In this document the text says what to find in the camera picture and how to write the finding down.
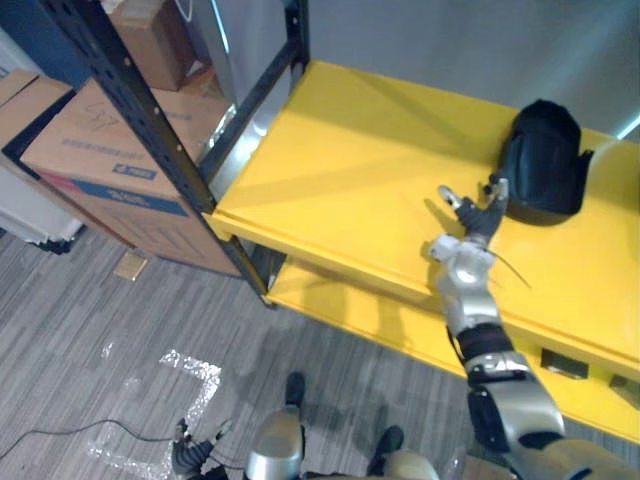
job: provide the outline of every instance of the yellow shelf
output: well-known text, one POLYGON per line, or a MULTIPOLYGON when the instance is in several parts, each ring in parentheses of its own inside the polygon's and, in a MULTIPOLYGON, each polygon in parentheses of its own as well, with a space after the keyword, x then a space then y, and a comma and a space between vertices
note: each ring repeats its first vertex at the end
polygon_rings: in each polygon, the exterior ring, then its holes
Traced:
MULTIPOLYGON (((476 197, 516 110, 314 62, 207 221, 421 307, 437 308, 425 242, 460 228, 437 197, 476 197)), ((640 150, 596 150, 583 210, 553 227, 506 219, 492 293, 519 337, 640 380, 640 150)))
MULTIPOLYGON (((290 258, 267 297, 334 327, 463 376, 445 333, 444 319, 320 274, 290 258)), ((611 374, 591 367, 589 378, 572 380, 540 365, 540 348, 515 338, 563 414, 640 443, 640 412, 608 387, 611 374)))

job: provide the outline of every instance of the brown cardboard box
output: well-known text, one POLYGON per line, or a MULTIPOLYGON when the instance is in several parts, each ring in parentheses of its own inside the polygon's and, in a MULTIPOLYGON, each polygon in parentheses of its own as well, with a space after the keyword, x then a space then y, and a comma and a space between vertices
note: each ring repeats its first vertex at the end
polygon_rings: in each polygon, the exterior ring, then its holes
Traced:
POLYGON ((110 15, 150 87, 178 90, 195 54, 173 0, 125 0, 110 15))
POLYGON ((189 75, 179 92, 225 100, 216 72, 210 65, 205 65, 189 75))
MULTIPOLYGON (((226 104, 175 92, 154 93, 195 156, 226 104)), ((181 198, 94 81, 53 119, 22 160, 137 247, 238 274, 199 214, 181 198)))
POLYGON ((0 165, 85 225, 130 245, 20 162, 24 148, 72 96, 70 86, 26 70, 14 70, 0 80, 0 165))

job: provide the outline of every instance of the black cable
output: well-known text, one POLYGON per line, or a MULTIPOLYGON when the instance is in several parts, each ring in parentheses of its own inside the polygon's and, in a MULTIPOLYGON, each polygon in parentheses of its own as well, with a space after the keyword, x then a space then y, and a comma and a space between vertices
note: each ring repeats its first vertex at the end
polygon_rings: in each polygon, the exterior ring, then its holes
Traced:
MULTIPOLYGON (((120 428, 122 428, 125 432, 127 432, 129 435, 131 435, 133 438, 135 438, 136 440, 140 440, 141 442, 147 442, 147 443, 161 443, 161 442, 171 442, 173 441, 173 437, 166 437, 166 438, 151 438, 151 437, 145 437, 143 435, 139 435, 137 433, 135 433, 133 430, 131 430, 129 427, 127 427, 124 423, 122 423, 120 420, 114 420, 111 418, 106 418, 104 420, 98 420, 96 422, 90 423, 89 425, 85 425, 84 427, 79 427, 79 428, 74 428, 73 430, 62 430, 62 431, 50 431, 50 430, 39 430, 39 429, 32 429, 32 430, 28 430, 26 432, 24 432, 22 435, 20 435, 15 442, 13 442, 11 444, 11 446, 9 448, 7 448, 1 455, 0 455, 0 462, 2 462, 2 460, 5 459, 5 457, 7 455, 9 455, 14 448, 16 448, 20 442, 22 442, 22 440, 24 440, 25 438, 27 438, 30 435, 49 435, 49 436, 53 436, 53 437, 58 437, 58 436, 67 436, 67 435, 75 435, 77 433, 81 433, 84 432, 86 430, 89 430, 90 428, 96 427, 98 425, 104 425, 105 423, 112 423, 114 425, 119 426, 120 428)), ((244 470, 243 467, 237 467, 235 465, 227 465, 223 462, 221 462, 220 460, 218 460, 214 455, 213 452, 211 452, 210 454, 211 458, 213 458, 213 460, 218 463, 219 465, 222 465, 224 468, 228 469, 228 470, 244 470)))

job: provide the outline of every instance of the wire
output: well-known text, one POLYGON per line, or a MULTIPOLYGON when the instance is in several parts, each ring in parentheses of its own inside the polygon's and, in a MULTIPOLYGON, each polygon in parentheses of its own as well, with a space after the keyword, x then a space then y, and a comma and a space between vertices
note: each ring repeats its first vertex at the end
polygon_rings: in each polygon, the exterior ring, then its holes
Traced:
MULTIPOLYGON (((98 425, 104 425, 105 423, 112 423, 114 425, 119 426, 120 428, 122 428, 125 432, 127 432, 129 435, 131 435, 133 438, 135 438, 136 440, 140 440, 141 442, 147 442, 147 443, 163 443, 163 442, 171 442, 173 441, 173 437, 166 437, 166 438, 152 438, 152 437, 145 437, 143 435, 137 434, 135 433, 133 430, 131 430, 129 427, 127 427, 124 423, 122 423, 120 420, 114 420, 111 418, 106 418, 104 420, 98 420, 96 422, 90 423, 89 425, 85 425, 84 427, 79 427, 79 428, 74 428, 73 430, 61 430, 61 431, 51 431, 51 430, 39 430, 39 429, 33 429, 33 430, 28 430, 26 432, 24 432, 22 435, 20 435, 15 442, 13 442, 11 444, 11 446, 9 448, 7 448, 2 454, 0 454, 0 462, 2 462, 2 460, 5 459, 5 457, 7 455, 9 455, 19 444, 20 442, 22 442, 22 440, 24 440, 25 438, 31 436, 31 435, 48 435, 48 436, 53 436, 53 437, 63 437, 63 436, 68 436, 68 435, 75 435, 77 433, 82 433, 86 430, 89 430, 93 427, 97 427, 98 425)), ((227 465, 226 463, 220 461, 218 458, 216 458, 213 455, 213 452, 211 452, 210 454, 211 458, 213 458, 213 460, 218 463, 219 465, 223 466, 224 468, 228 469, 228 470, 244 470, 243 467, 238 467, 235 465, 227 465)))
POLYGON ((522 276, 522 275, 520 274, 520 272, 518 272, 518 270, 516 270, 516 267, 514 267, 514 266, 513 266, 513 265, 511 265, 509 262, 507 262, 507 259, 506 259, 506 258, 501 257, 500 255, 498 255, 498 254, 497 254, 496 252, 494 252, 494 251, 489 250, 489 252, 490 252, 490 253, 492 253, 493 255, 495 255, 496 257, 498 257, 498 259, 499 259, 499 260, 501 260, 501 261, 502 261, 502 263, 504 263, 507 267, 509 267, 509 270, 511 270, 511 271, 516 275, 516 277, 518 277, 518 278, 522 281, 522 283, 524 283, 524 284, 529 288, 529 290, 531 290, 531 289, 532 289, 532 288, 531 288, 531 284, 530 284, 529 282, 527 282, 527 279, 526 279, 526 278, 524 278, 524 276, 522 276))

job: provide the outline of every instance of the gray wall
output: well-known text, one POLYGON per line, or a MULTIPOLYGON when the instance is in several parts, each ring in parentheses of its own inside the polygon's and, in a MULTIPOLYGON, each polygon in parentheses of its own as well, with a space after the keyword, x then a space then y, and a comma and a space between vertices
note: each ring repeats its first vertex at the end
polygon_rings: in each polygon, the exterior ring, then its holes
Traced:
MULTIPOLYGON (((278 0, 218 0, 240 94, 284 41, 278 0)), ((640 113, 638 0, 310 0, 311 54, 618 133, 640 113)))

